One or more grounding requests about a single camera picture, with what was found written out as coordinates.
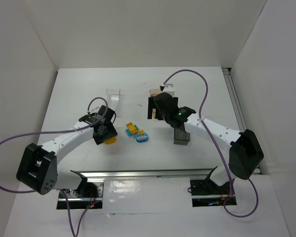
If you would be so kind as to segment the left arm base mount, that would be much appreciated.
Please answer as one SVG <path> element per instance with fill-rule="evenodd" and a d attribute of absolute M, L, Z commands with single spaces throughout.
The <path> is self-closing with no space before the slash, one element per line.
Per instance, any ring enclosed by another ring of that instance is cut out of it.
<path fill-rule="evenodd" d="M 81 194 L 70 189 L 64 189 L 64 192 L 72 210 L 83 210 L 89 205 L 90 209 L 103 208 L 104 180 L 91 179 Z"/>

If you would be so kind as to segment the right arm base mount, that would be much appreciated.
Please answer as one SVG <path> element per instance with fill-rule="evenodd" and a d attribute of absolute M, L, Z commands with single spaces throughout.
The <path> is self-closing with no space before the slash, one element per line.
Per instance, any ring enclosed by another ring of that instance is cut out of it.
<path fill-rule="evenodd" d="M 230 183 L 217 186 L 210 179 L 190 180 L 187 191 L 191 194 L 192 207 L 236 205 L 236 198 L 230 195 Z"/>

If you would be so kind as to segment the yellow rounded lego brick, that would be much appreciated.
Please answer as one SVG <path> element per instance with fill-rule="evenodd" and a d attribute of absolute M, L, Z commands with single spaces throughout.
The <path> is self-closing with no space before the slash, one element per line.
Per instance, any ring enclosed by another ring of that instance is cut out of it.
<path fill-rule="evenodd" d="M 105 140 L 104 144 L 111 145 L 111 144 L 114 144 L 116 142 L 116 140 L 117 140 L 117 138 L 116 138 L 116 136 L 114 136 L 114 137 L 111 137 L 111 138 Z"/>

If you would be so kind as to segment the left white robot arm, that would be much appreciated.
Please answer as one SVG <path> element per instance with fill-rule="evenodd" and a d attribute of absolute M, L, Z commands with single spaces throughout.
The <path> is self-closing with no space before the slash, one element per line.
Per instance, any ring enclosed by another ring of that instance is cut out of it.
<path fill-rule="evenodd" d="M 29 144 L 17 170 L 17 180 L 41 195 L 53 189 L 73 190 L 80 196 L 89 189 L 95 190 L 80 172 L 60 172 L 57 167 L 69 153 L 89 140 L 97 145 L 114 143 L 117 131 L 111 120 L 115 117 L 114 110 L 101 106 L 98 112 L 81 117 L 69 133 L 41 145 Z"/>

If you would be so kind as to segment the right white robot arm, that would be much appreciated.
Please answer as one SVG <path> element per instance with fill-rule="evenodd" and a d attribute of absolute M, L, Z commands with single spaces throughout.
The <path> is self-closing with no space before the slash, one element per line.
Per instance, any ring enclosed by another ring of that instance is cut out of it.
<path fill-rule="evenodd" d="M 215 168 L 209 180 L 217 186 L 240 178 L 248 180 L 264 158 L 255 133 L 233 130 L 200 117 L 189 107 L 179 107 L 178 98 L 162 92 L 148 99 L 148 119 L 163 120 L 175 130 L 197 135 L 212 142 L 219 152 L 225 151 L 228 159 L 222 159 L 223 167 Z"/>

